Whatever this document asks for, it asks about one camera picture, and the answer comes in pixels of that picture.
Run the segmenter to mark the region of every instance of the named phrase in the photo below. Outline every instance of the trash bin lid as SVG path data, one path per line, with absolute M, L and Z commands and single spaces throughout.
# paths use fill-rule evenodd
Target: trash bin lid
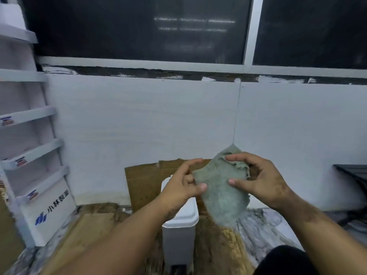
M 162 182 L 161 192 L 172 176 Z M 177 212 L 176 216 L 165 222 L 162 226 L 165 228 L 187 228 L 195 226 L 199 221 L 199 211 L 195 197 L 188 199 L 186 204 Z

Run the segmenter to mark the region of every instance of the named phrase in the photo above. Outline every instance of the left hand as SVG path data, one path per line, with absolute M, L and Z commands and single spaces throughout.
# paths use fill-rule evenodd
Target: left hand
M 163 203 L 167 210 L 169 219 L 175 217 L 176 213 L 191 197 L 195 197 L 205 192 L 208 185 L 201 183 L 196 185 L 194 177 L 187 175 L 191 165 L 202 162 L 202 158 L 187 160 L 172 175 L 170 181 L 166 184 L 158 199 Z

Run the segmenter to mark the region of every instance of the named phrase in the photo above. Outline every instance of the hand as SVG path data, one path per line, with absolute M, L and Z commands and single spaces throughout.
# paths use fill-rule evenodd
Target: hand
M 175 217 L 176 213 L 184 206 L 189 198 L 198 196 L 207 190 L 208 185 L 205 183 L 196 185 L 194 183 L 194 177 L 187 175 L 191 165 L 202 161 L 202 158 L 196 158 L 183 163 L 159 194 L 158 199 L 160 199 L 167 209 L 169 219 Z
M 250 180 L 230 179 L 228 183 L 254 195 L 269 207 L 279 211 L 295 194 L 270 160 L 248 152 L 227 155 L 226 159 L 244 161 L 250 166 Z

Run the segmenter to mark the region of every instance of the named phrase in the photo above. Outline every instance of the forearm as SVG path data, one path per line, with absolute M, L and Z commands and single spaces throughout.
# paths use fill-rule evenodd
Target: forearm
M 367 250 L 322 211 L 292 192 L 279 212 L 321 275 L 367 274 Z
M 135 274 L 166 218 L 166 209 L 155 199 L 56 274 Z

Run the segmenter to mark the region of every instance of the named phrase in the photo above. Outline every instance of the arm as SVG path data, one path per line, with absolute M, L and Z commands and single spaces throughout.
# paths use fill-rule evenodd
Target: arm
M 156 199 L 54 275 L 135 274 L 163 223 L 173 218 L 189 198 L 207 189 L 206 184 L 195 185 L 192 175 L 186 175 L 190 165 L 201 161 L 202 158 L 186 161 Z
M 250 164 L 252 180 L 233 179 L 229 184 L 282 214 L 321 275 L 367 274 L 367 249 L 294 193 L 271 161 L 247 152 L 227 155 L 227 160 Z

